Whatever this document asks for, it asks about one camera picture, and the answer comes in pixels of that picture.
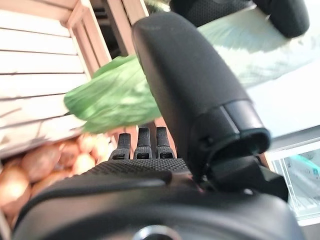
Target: textured black surface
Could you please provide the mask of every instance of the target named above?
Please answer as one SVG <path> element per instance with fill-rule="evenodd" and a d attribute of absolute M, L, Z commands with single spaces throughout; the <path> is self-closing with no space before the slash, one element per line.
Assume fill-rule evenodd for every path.
<path fill-rule="evenodd" d="M 85 174 L 133 174 L 143 172 L 185 172 L 188 168 L 182 159 L 135 159 L 102 162 Z"/>
<path fill-rule="evenodd" d="M 173 12 L 183 16 L 196 27 L 252 5 L 252 1 L 248 0 L 230 0 L 225 3 L 214 0 L 171 0 L 170 2 Z"/>

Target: wooden crate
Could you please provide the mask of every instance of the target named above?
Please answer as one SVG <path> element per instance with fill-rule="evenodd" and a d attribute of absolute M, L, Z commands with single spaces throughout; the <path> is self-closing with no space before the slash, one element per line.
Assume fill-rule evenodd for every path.
<path fill-rule="evenodd" d="M 0 1 L 0 159 L 79 134 L 63 98 L 111 61 L 89 0 Z"/>

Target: onion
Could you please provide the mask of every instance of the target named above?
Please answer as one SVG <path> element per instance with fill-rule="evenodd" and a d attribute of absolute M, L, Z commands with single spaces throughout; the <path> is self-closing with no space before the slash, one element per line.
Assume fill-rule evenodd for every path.
<path fill-rule="evenodd" d="M 31 196 L 40 193 L 42 190 L 46 189 L 47 187 L 51 186 L 55 182 L 61 181 L 65 178 L 71 177 L 71 171 L 69 170 L 62 170 L 62 171 L 54 171 L 50 173 L 49 176 L 44 178 L 43 180 L 35 183 L 31 190 Z"/>
<path fill-rule="evenodd" d="M 96 165 L 96 161 L 87 153 L 80 154 L 73 167 L 72 167 L 72 173 L 74 175 L 80 175 L 88 170 L 92 169 Z"/>
<path fill-rule="evenodd" d="M 8 216 L 6 218 L 6 221 L 8 222 L 8 225 L 10 226 L 11 229 L 14 229 L 17 219 L 18 219 L 18 214 L 17 215 L 12 215 L 12 216 Z"/>
<path fill-rule="evenodd" d="M 85 133 L 78 137 L 76 141 L 82 153 L 90 153 L 95 146 L 96 136 Z"/>
<path fill-rule="evenodd" d="M 19 166 L 10 166 L 0 174 L 0 208 L 7 216 L 14 216 L 28 202 L 31 187 L 28 176 Z"/>
<path fill-rule="evenodd" d="M 100 159 L 107 159 L 110 156 L 111 150 L 109 147 L 109 143 L 110 143 L 109 137 L 106 137 L 103 134 L 100 134 L 97 136 L 95 145 L 91 152 L 91 155 L 96 162 L 99 162 Z"/>
<path fill-rule="evenodd" d="M 54 169 L 60 158 L 58 146 L 42 146 L 27 153 L 21 161 L 31 183 L 47 177 Z"/>
<path fill-rule="evenodd" d="M 10 159 L 9 161 L 7 161 L 4 164 L 4 167 L 5 168 L 10 168 L 12 166 L 19 166 L 21 164 L 21 160 L 22 160 L 21 157 L 14 157 L 14 158 Z"/>
<path fill-rule="evenodd" d="M 61 152 L 59 164 L 66 168 L 72 167 L 80 154 L 77 143 L 73 141 L 63 141 L 58 144 L 58 147 Z"/>

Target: black plastic housing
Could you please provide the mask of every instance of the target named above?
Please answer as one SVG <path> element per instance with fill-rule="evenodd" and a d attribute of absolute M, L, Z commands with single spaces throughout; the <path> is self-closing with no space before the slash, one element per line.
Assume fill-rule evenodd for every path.
<path fill-rule="evenodd" d="M 270 134 L 249 96 L 191 23 L 158 13 L 132 30 L 150 90 L 196 180 L 219 153 L 242 157 L 268 149 Z"/>

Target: white wooden slat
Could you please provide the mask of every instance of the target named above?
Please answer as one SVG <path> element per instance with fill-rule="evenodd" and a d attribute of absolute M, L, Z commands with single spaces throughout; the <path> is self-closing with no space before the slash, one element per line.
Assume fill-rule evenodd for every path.
<path fill-rule="evenodd" d="M 89 1 L 79 0 L 76 3 L 68 21 L 66 22 L 66 26 L 68 28 L 73 28 L 75 24 L 79 23 L 82 20 L 83 15 L 89 10 L 89 6 Z"/>
<path fill-rule="evenodd" d="M 0 74 L 83 73 L 77 55 L 0 51 Z"/>
<path fill-rule="evenodd" d="M 0 50 L 77 55 L 70 37 L 0 29 Z"/>
<path fill-rule="evenodd" d="M 0 88 L 11 98 L 30 97 L 67 93 L 87 81 L 84 73 L 0 75 Z"/>
<path fill-rule="evenodd" d="M 122 2 L 131 25 L 135 24 L 136 21 L 149 16 L 144 0 L 122 0 Z"/>
<path fill-rule="evenodd" d="M 0 118 L 7 126 L 28 121 L 62 116 L 69 110 L 64 104 L 64 94 L 0 100 Z"/>
<path fill-rule="evenodd" d="M 0 9 L 0 28 L 70 37 L 68 29 L 59 20 L 3 9 Z"/>
<path fill-rule="evenodd" d="M 75 8 L 75 5 L 78 0 L 35 0 L 35 1 L 72 10 Z"/>
<path fill-rule="evenodd" d="M 120 49 L 123 45 L 125 52 L 130 54 L 135 54 L 135 47 L 132 42 L 132 31 L 131 25 L 128 21 L 127 13 L 124 9 L 122 1 L 119 0 L 103 0 L 106 1 L 107 14 L 114 21 L 120 38 Z"/>
<path fill-rule="evenodd" d="M 0 142 L 0 159 L 13 156 L 42 144 L 80 134 L 83 121 L 73 115 L 0 129 L 5 134 Z"/>
<path fill-rule="evenodd" d="M 69 28 L 69 32 L 70 32 L 74 47 L 76 49 L 76 52 L 78 54 L 79 60 L 80 60 L 80 62 L 82 64 L 84 74 L 86 75 L 87 80 L 90 81 L 91 80 L 91 75 L 90 75 L 86 60 L 84 58 L 84 55 L 83 55 L 83 53 L 81 51 L 78 39 L 77 39 L 77 37 L 76 37 L 76 35 L 75 35 L 75 33 L 74 33 L 74 31 L 73 31 L 73 29 L 71 27 Z"/>
<path fill-rule="evenodd" d="M 0 9 L 66 22 L 71 10 L 33 0 L 1 0 Z"/>
<path fill-rule="evenodd" d="M 89 73 L 93 75 L 93 73 L 99 69 L 99 63 L 96 58 L 95 52 L 91 47 L 91 43 L 85 31 L 83 23 L 77 23 L 74 26 L 73 32 L 76 36 L 76 39 L 78 40 L 78 44 L 84 56 L 84 59 L 86 59 L 86 65 Z"/>
<path fill-rule="evenodd" d="M 87 35 L 90 39 L 99 66 L 101 67 L 109 63 L 112 60 L 111 55 L 91 6 L 89 6 L 89 11 L 83 15 L 83 24 L 87 31 Z"/>

